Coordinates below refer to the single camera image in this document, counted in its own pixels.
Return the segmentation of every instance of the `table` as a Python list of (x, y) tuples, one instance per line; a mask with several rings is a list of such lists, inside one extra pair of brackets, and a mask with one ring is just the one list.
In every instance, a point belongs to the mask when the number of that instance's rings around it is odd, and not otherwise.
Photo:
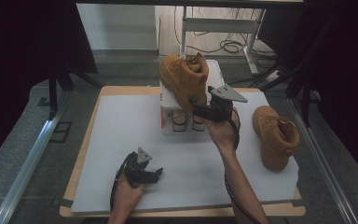
[[(242, 91), (259, 91), (258, 89), (236, 89)], [(129, 87), (129, 86), (106, 86), (101, 89), (96, 106), (89, 121), (89, 126), (86, 131), (81, 149), (79, 151), (74, 170), (69, 180), (66, 192), (63, 196), (65, 201), (72, 202), (76, 195), (76, 187), (79, 181), (83, 162), (87, 153), (90, 135), (93, 123), (97, 114), (100, 99), (104, 95), (157, 95), (160, 93), (160, 87)], [(296, 189), (295, 201), (301, 200), (301, 195)], [(293, 203), (269, 203), (263, 204), (263, 208), (267, 216), (274, 217), (295, 217), (303, 216), (306, 212), (305, 206), (295, 206)], [(108, 217), (107, 214), (74, 214), (71, 212), (70, 206), (62, 205), (60, 207), (60, 214), (63, 217)], [(131, 217), (232, 217), (234, 216), (231, 207), (214, 208), (214, 209), (195, 209), (182, 211), (164, 211), (164, 212), (134, 212)]]

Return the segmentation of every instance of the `person's right hand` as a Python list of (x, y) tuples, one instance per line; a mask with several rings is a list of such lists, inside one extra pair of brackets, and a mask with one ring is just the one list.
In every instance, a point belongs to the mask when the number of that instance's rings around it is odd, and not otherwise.
[[(240, 118), (237, 113), (232, 112), (231, 119), (239, 127)], [(234, 151), (235, 145), (235, 133), (228, 121), (215, 123), (207, 119), (201, 119), (208, 129), (209, 135), (212, 141), (219, 149), (220, 153), (227, 153)]]

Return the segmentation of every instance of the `brown suede shoe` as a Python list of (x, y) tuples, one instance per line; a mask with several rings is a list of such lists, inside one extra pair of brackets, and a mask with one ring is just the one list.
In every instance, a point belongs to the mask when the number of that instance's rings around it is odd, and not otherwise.
[(253, 126), (261, 141), (261, 160), (272, 171), (283, 170), (299, 144), (299, 133), (290, 120), (279, 117), (268, 105), (253, 114)]
[(176, 101), (186, 113), (193, 113), (194, 105), (206, 105), (206, 80), (209, 74), (205, 58), (198, 53), (183, 60), (177, 55), (167, 55), (159, 65), (161, 83), (173, 91)]

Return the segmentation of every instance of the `floor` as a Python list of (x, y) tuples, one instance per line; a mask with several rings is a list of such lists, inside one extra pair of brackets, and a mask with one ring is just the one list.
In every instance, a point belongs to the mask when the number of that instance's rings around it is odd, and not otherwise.
[[(199, 10), (196, 8), (194, 13), (199, 13)], [(206, 15), (203, 9), (200, 10), (200, 14)], [(247, 16), (249, 14), (252, 14), (252, 12), (243, 13), (243, 15)], [(174, 42), (174, 33), (171, 34), (170, 39), (173, 39)], [(200, 42), (218, 43), (217, 40)], [(203, 49), (212, 47), (200, 45), (200, 48)], [(172, 49), (166, 49), (165, 52), (171, 53), (175, 50), (176, 47), (173, 47)], [(158, 63), (162, 56), (128, 55), (117, 57), (95, 55), (95, 59), (99, 74), (90, 75), (104, 85), (158, 85)], [(226, 82), (252, 77), (243, 54), (240, 52), (235, 55), (226, 54), (226, 52), (220, 55), (208, 54), (207, 59), (219, 62)], [(270, 64), (271, 61), (264, 61), (258, 66), (260, 70), (263, 70), (265, 69), (263, 66), (268, 67)], [(56, 132), (51, 136), (50, 139), (55, 141), (50, 141), (47, 144), (45, 152), (40, 158), (19, 204), (14, 210), (10, 223), (106, 222), (105, 219), (67, 218), (59, 215), (62, 196), (99, 94), (98, 89), (84, 80), (76, 76), (72, 76), (72, 79), (75, 83), (75, 89), (68, 92), (69, 101), (60, 119), (61, 123), (71, 123), (70, 130), (67, 135)], [(233, 84), (233, 87), (248, 87), (253, 81), (254, 79)], [(284, 94), (287, 84), (288, 82), (284, 82), (266, 91), (265, 94), (268, 103), (280, 115), (296, 122), (296, 114), (290, 109)], [(48, 83), (46, 81), (35, 85), (31, 89), (29, 104), (0, 148), (0, 206), (46, 122), (49, 107), (45, 102), (48, 102)], [(334, 174), (335, 180), (344, 192), (345, 199), (348, 200), (353, 213), (357, 217), (356, 221), (347, 223), (358, 223), (358, 164), (326, 124), (317, 109), (317, 103), (310, 106), (310, 129), (329, 165), (328, 168)], [(319, 166), (319, 163), (315, 162), (315, 154), (310, 150), (310, 144), (305, 136), (305, 134), (302, 135), (301, 147), (294, 156), (300, 164), (298, 187), (303, 198), (302, 203), (307, 208), (307, 214), (303, 217), (270, 217), (269, 221), (270, 223), (286, 224), (345, 223), (341, 211), (337, 207), (340, 200), (335, 197), (329, 185), (326, 184), (326, 176), (321, 172), (322, 167)], [(128, 223), (222, 222), (234, 223), (234, 220), (232, 218), (160, 218), (130, 219)]]

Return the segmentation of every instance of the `white board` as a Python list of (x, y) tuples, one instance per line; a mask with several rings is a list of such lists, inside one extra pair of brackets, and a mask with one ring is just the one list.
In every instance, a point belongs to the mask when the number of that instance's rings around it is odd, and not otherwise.
[[(234, 103), (241, 116), (237, 155), (258, 199), (294, 198), (298, 166), (292, 157), (280, 173), (267, 170), (252, 115), (268, 102), (263, 92), (243, 93), (249, 102)], [(224, 167), (209, 135), (166, 136), (160, 129), (157, 95), (103, 96), (94, 121), (83, 170), (72, 205), (73, 213), (110, 212), (116, 170), (125, 157), (142, 147), (153, 157), (148, 171), (164, 168), (149, 185), (135, 210), (178, 210), (230, 204)]]

